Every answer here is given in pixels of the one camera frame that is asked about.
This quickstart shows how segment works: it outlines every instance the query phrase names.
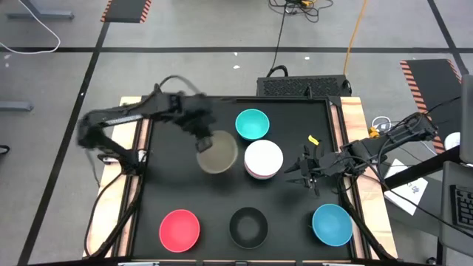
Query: bowl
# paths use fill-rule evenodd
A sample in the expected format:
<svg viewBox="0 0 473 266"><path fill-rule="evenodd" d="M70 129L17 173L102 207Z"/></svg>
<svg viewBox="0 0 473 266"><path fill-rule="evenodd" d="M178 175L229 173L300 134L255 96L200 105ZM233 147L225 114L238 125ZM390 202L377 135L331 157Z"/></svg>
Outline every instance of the bowl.
<svg viewBox="0 0 473 266"><path fill-rule="evenodd" d="M199 234L199 220L188 210L172 211L161 222L160 241L165 249L174 253L192 248Z"/></svg>
<svg viewBox="0 0 473 266"><path fill-rule="evenodd" d="M258 140L246 148L244 161L245 169L252 177L266 180L279 171L284 157L274 142Z"/></svg>
<svg viewBox="0 0 473 266"><path fill-rule="evenodd" d="M230 219L230 236L241 248L257 248L268 236L268 221L256 208L241 208Z"/></svg>
<svg viewBox="0 0 473 266"><path fill-rule="evenodd" d="M353 235L350 215L340 206L324 204L312 216L314 234L324 244L340 247L347 244Z"/></svg>
<svg viewBox="0 0 473 266"><path fill-rule="evenodd" d="M237 160L238 145L235 138L228 132L216 130L212 132L212 147L204 152L197 152L197 163L209 174L227 171Z"/></svg>
<svg viewBox="0 0 473 266"><path fill-rule="evenodd" d="M246 109L236 118L236 131L246 140L258 140L268 133L268 116L258 109Z"/></svg>

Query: gray floor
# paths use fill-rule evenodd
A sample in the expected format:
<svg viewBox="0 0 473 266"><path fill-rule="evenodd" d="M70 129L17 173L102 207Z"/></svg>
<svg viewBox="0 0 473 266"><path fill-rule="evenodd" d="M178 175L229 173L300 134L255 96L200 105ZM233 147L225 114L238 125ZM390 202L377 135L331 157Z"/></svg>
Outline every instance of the gray floor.
<svg viewBox="0 0 473 266"><path fill-rule="evenodd" d="M106 0L42 0L42 7L72 10L73 21L48 22L62 47L94 47L102 27ZM473 47L469 0L437 0L457 47ZM320 22L287 17L282 47L346 47L362 0L337 0L321 10ZM33 21L8 21L4 14L22 10L16 0L0 0L0 41L13 47L53 47L55 39ZM281 16L265 0L154 1L145 24L112 24L105 47L274 47ZM435 17L424 0L370 1L355 47L447 48ZM61 144L91 54L46 55L0 53L0 100L30 100L31 113L0 112L1 142L12 147L0 158L0 263L14 265L30 229L39 200ZM462 54L473 71L473 55ZM449 58L450 54L352 54L348 78L361 97L367 123L378 115L399 120L416 110L399 66L400 60ZM124 95L144 95L170 74L192 80L210 95L254 95L256 79L265 76L272 52L101 53L85 95L81 114L114 106ZM344 53L278 55L291 75L339 74ZM186 90L169 82L165 91ZM425 160L431 154L420 144L408 148ZM390 159L416 161L403 151ZM103 166L96 162L99 173ZM84 151L69 144L50 206L30 262L79 259L90 208L97 194ZM391 221L399 256L423 262L435 255L436 238ZM450 265L473 260L449 251Z"/></svg>

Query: wooden edge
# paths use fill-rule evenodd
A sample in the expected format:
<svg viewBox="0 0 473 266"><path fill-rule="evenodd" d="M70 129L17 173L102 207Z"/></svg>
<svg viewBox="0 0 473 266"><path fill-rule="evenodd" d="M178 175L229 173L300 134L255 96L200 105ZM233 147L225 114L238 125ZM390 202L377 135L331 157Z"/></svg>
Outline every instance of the wooden edge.
<svg viewBox="0 0 473 266"><path fill-rule="evenodd" d="M343 138L341 136L341 127L340 127L340 121L338 120L338 111L336 106L332 105L331 107L332 110L332 120L333 120L333 127L335 129L335 137L337 140L338 147L343 145ZM350 186L350 179L344 178L344 183L345 187ZM347 193L348 199L352 204L353 202L353 194L352 193ZM352 220L352 227L353 227L353 241L355 242L355 252L356 252L356 257L359 259L364 259L364 252L363 252L363 244L361 241L361 232L358 229L358 226L356 226L355 222Z"/></svg>
<svg viewBox="0 0 473 266"><path fill-rule="evenodd" d="M195 259L154 259L158 262L196 262ZM149 262L149 259L133 259L133 262ZM204 259L202 262L237 262L231 259ZM253 263L295 263L295 260L248 260ZM303 260L302 263L350 263L350 260Z"/></svg>
<svg viewBox="0 0 473 266"><path fill-rule="evenodd" d="M149 120L145 119L143 120L143 123L141 125L141 132L140 132L140 139L138 140L138 149L145 149L146 148L146 141L148 140L148 127L149 127ZM133 197L135 196L136 192L136 186L138 183L138 176L134 176L132 179L132 184L130 185L130 193L128 195L128 205L133 200ZM132 226L132 220L133 220L134 214L129 218L128 222L126 222L125 227L123 228L122 232L122 237L120 240L120 247L118 250L118 255L119 256L126 256L126 250L128 249L128 244L129 244L129 235L130 235L130 230Z"/></svg>
<svg viewBox="0 0 473 266"><path fill-rule="evenodd" d="M348 141L352 142L369 137L360 98L342 97L341 108L344 114ZM370 168L365 171L364 175L361 175L356 182L361 207L363 208L364 221L384 249L391 256L397 258L398 252L392 237L391 224L389 223L381 185L369 179L369 177L377 178ZM372 249L371 256L374 259L378 258Z"/></svg>
<svg viewBox="0 0 473 266"><path fill-rule="evenodd" d="M141 97L122 97L120 105L125 103L137 103ZM112 139L120 144L125 149L133 147L133 136L135 135L136 122L125 123L113 128ZM108 185L119 173L121 166L119 163L112 163L103 168L101 186L99 192ZM120 202L123 198L123 190L125 187L126 176L122 175L118 180L111 185L107 192L101 197L98 202L92 225L90 226L89 234L87 236L87 246L89 252L94 253L105 241L113 227L117 224L118 214L120 213Z"/></svg>

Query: white cable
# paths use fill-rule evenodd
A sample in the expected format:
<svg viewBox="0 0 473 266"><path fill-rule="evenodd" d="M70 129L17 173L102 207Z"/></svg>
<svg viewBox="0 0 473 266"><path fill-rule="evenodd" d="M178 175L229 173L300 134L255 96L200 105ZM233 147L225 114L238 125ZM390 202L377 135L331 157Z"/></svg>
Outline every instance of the white cable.
<svg viewBox="0 0 473 266"><path fill-rule="evenodd" d="M421 141L422 145L424 145L430 152L432 152L434 155L437 155L437 152L433 151L425 142Z"/></svg>
<svg viewBox="0 0 473 266"><path fill-rule="evenodd" d="M379 124L375 125L375 121L377 121L378 119L381 119L381 118L382 118L382 119L386 119L387 122L385 122L385 123L379 123ZM389 117L385 117L385 116L383 116L383 115L380 115L380 116L378 116L378 117L375 117L375 119L373 119L373 120L371 121L371 127L374 127L375 129L378 129L378 126L381 125L381 124L388 124L387 130L390 130L390 129L391 129L392 124L391 124L391 120L390 120Z"/></svg>
<svg viewBox="0 0 473 266"><path fill-rule="evenodd" d="M46 30L48 30L50 33L52 33L54 35L54 37L56 37L56 39L58 39L58 45L56 45L56 47L53 50L44 50L44 51L37 51L37 52L15 51L15 50L7 47L2 42L0 42L0 45L2 45L6 50L9 50L10 52L14 52L14 53L19 54L19 55L37 55L37 54L41 54L41 53L55 52L59 48L59 46L61 45L61 39L49 27L44 25L43 22L41 22L38 18L36 18L35 14L33 14L31 9L28 8L27 5L25 5L21 0L18 0L18 1L20 2L20 4L22 4L24 6L24 8L26 8L28 10L28 12L30 12L30 14L33 16L33 18L36 19L37 22L39 22L39 24L41 24Z"/></svg>

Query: blue bowl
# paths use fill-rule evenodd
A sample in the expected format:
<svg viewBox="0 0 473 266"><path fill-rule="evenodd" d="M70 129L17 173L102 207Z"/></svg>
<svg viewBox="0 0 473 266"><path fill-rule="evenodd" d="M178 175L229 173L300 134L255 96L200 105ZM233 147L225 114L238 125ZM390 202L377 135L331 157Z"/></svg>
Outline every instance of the blue bowl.
<svg viewBox="0 0 473 266"><path fill-rule="evenodd" d="M340 247L352 238L350 215L340 206L324 204L312 216L314 234L326 245Z"/></svg>
<svg viewBox="0 0 473 266"><path fill-rule="evenodd" d="M236 131L246 140L258 140L268 133L269 119L264 112L246 109L236 118Z"/></svg>

